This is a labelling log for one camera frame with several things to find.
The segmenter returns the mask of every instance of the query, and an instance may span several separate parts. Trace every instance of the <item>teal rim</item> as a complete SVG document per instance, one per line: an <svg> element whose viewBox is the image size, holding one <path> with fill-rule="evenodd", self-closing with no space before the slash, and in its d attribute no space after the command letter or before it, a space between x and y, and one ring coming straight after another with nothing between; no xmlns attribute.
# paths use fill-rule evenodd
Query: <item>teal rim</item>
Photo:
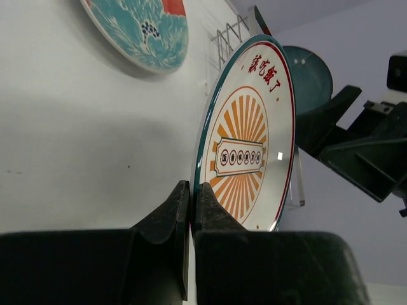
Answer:
<svg viewBox="0 0 407 305"><path fill-rule="evenodd" d="M204 156L204 149L205 149L205 141L206 141L206 137L208 134L208 129L209 129L209 124L210 124L210 119L212 118L212 114L213 114L213 110L214 110L214 106L216 104L217 101L217 97L219 95L219 92L221 91L224 81L226 79L226 77L229 75L229 72L231 70L231 68L233 67L233 65L235 64L235 62L238 60L238 58L241 56L241 54L243 54L247 49L249 49L252 45L260 42L260 41L266 41L269 43L274 44L282 53L284 60L286 61L287 64L287 68L288 71L290 73L290 78L291 78L291 88L293 89L293 96L294 96L294 127L295 127L295 92L294 92L294 86L293 86L293 81L292 81L292 77L291 77L291 69L290 66L288 64L288 58L286 56L286 54L284 53L284 49L283 47L270 35L266 35L266 34L259 34L259 35L255 35L250 37L247 41L245 41L244 43L242 43L238 49L235 50L234 54L230 57L229 61L225 64L225 67L219 77L219 80L216 83L216 87L215 90L213 91L212 96L210 97L210 104L209 104L209 108L207 111L207 114L205 116L205 123L203 124L203 128L202 128L202 133L200 136L200 141L199 141L199 146L198 146L198 154L197 154L197 161L195 163L195 174L194 174L194 180L193 180L193 202L196 202L197 200L197 193L199 191L199 185L201 184L200 182L200 174L201 174L201 164L202 164L202 158ZM290 166L290 170L288 173L289 176L289 181L291 181L291 173L293 171L293 164L291 164ZM278 228L280 219L281 219L281 215L282 215L282 211L284 210L284 206L286 204L286 200L287 200L287 195L288 195L288 188L286 189L286 193L284 195L284 200L282 202L282 207L280 209L280 215L277 219L276 225L275 225L275 229Z"/></svg>

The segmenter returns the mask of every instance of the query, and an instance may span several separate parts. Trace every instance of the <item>red patch on plate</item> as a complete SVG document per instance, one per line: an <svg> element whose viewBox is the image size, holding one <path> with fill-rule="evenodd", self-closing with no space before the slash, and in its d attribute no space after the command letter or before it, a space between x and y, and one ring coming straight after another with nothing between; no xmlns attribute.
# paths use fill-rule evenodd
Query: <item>red patch on plate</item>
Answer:
<svg viewBox="0 0 407 305"><path fill-rule="evenodd" d="M186 16L183 0L161 0L164 12L170 15Z"/></svg>

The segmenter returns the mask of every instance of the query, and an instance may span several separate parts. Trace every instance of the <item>plate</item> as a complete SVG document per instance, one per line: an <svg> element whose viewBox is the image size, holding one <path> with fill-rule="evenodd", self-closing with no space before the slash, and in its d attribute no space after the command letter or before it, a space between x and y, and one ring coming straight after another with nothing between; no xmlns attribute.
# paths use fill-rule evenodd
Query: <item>plate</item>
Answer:
<svg viewBox="0 0 407 305"><path fill-rule="evenodd" d="M296 92L297 115L315 110L331 100L333 80L325 62L299 46L283 46Z"/></svg>
<svg viewBox="0 0 407 305"><path fill-rule="evenodd" d="M218 202L249 230L273 231L287 196L295 102L282 47L266 34L232 54L200 125L191 190L209 182Z"/></svg>
<svg viewBox="0 0 407 305"><path fill-rule="evenodd" d="M172 73L188 49L182 0L81 0L104 37L129 61L157 74Z"/></svg>

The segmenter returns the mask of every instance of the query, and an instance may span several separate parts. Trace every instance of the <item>orange sunburst design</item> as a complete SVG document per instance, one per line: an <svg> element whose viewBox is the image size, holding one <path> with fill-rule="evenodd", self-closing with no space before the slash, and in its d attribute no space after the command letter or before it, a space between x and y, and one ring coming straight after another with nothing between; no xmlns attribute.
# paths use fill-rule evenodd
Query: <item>orange sunburst design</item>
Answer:
<svg viewBox="0 0 407 305"><path fill-rule="evenodd" d="M223 104L210 133L205 181L218 202L243 223L265 177L268 151L266 109L258 91L243 86Z"/></svg>

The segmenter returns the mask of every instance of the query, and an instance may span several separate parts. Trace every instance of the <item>decorated plate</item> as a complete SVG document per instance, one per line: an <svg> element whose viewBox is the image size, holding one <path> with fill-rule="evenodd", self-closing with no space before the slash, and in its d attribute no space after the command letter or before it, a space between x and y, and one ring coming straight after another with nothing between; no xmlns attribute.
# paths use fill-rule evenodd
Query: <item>decorated plate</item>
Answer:
<svg viewBox="0 0 407 305"><path fill-rule="evenodd" d="M333 80L325 62L299 46L283 46L296 92L297 115L315 110L331 101Z"/></svg>
<svg viewBox="0 0 407 305"><path fill-rule="evenodd" d="M157 74L176 71L188 48L183 0L81 0L105 38L132 63Z"/></svg>
<svg viewBox="0 0 407 305"><path fill-rule="evenodd" d="M246 229L275 230L291 178L294 124L282 47L269 35L253 36L235 50L210 94L193 165L194 198L209 182Z"/></svg>

